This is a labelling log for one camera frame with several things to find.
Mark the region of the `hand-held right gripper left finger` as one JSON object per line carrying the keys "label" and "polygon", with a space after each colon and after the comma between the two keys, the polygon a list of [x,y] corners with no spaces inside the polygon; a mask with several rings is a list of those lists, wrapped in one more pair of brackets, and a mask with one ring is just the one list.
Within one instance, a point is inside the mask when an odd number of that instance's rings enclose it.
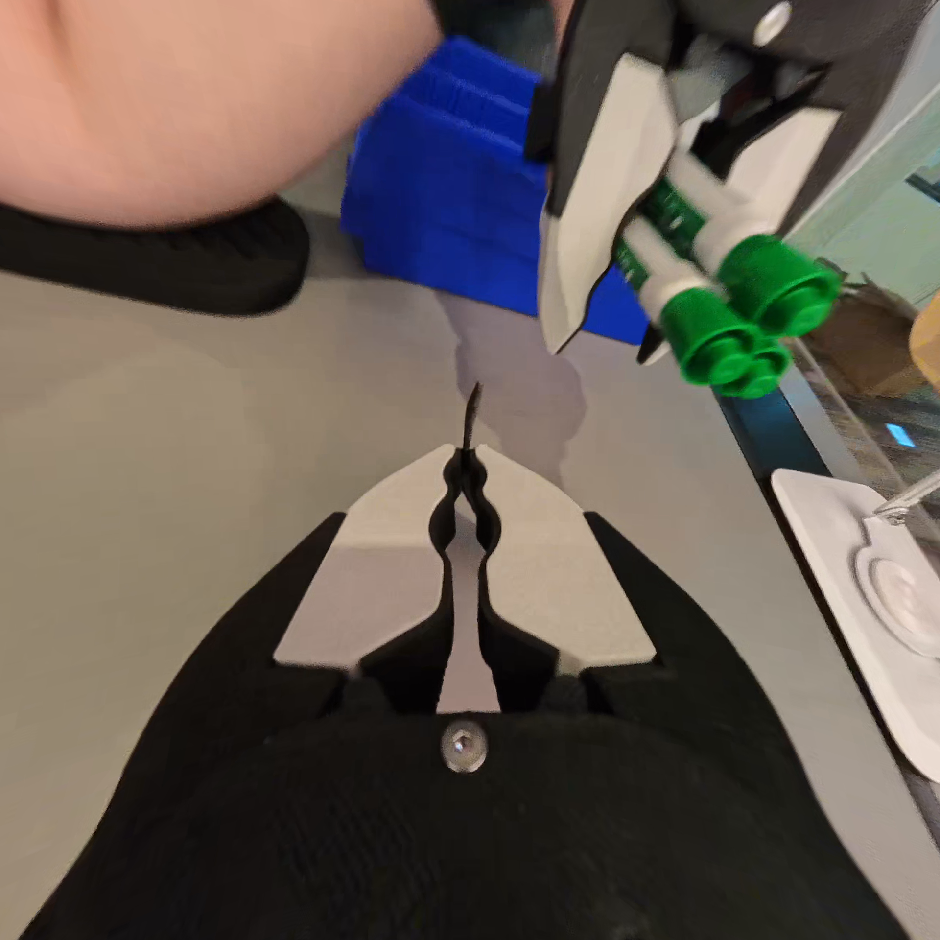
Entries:
{"label": "hand-held right gripper left finger", "polygon": [[462,460],[442,445],[344,514],[276,648],[277,664],[373,679],[397,711],[435,711],[452,651],[447,547]]}

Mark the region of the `person's left forearm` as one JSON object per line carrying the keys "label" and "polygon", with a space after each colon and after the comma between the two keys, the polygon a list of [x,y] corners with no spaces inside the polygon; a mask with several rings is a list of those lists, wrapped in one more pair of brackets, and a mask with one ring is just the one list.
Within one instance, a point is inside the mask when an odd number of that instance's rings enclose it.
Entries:
{"label": "person's left forearm", "polygon": [[249,208],[442,37],[428,2],[2,2],[2,203],[121,229]]}

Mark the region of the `blue plastic bin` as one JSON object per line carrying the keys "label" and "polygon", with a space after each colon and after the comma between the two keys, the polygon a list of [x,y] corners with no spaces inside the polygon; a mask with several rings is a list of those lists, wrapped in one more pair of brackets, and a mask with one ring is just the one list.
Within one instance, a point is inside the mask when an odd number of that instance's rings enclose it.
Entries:
{"label": "blue plastic bin", "polygon": [[[549,187],[523,147],[538,84],[534,72],[455,38],[367,119],[340,221],[369,270],[538,314]],[[607,270],[582,328],[639,346],[648,324],[632,289]]]}

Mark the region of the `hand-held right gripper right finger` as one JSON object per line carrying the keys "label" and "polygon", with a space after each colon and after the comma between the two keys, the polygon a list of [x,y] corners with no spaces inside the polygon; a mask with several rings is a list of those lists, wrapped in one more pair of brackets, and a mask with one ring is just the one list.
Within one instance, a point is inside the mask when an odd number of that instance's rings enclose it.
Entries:
{"label": "hand-held right gripper right finger", "polygon": [[556,677],[646,665],[652,640],[585,512],[557,485],[476,447],[479,648],[501,711],[533,711]]}

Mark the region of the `white stand base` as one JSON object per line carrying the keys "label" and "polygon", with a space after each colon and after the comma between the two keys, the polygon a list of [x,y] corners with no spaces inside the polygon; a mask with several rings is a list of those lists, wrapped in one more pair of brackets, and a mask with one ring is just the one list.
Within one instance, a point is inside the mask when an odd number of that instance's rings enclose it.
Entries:
{"label": "white stand base", "polygon": [[772,490],[893,743],[939,782],[938,574],[875,490],[790,469]]}

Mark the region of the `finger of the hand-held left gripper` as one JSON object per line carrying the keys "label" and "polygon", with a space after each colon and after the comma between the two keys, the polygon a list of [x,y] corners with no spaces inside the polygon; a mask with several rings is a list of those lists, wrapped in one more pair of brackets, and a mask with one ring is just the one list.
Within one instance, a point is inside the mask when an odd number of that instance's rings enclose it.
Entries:
{"label": "finger of the hand-held left gripper", "polygon": [[[804,93],[798,93],[787,100],[775,100],[739,126],[719,119],[714,105],[682,126],[680,145],[665,171],[678,150],[696,156],[717,178],[764,209],[778,236],[783,219],[841,116],[838,110],[806,106],[805,98]],[[731,310],[757,330],[758,344],[771,336]]]}
{"label": "finger of the hand-held left gripper", "polygon": [[678,137],[662,68],[617,61],[563,209],[540,218],[538,319],[557,355],[582,329],[591,295],[613,260],[625,220],[664,173]]}

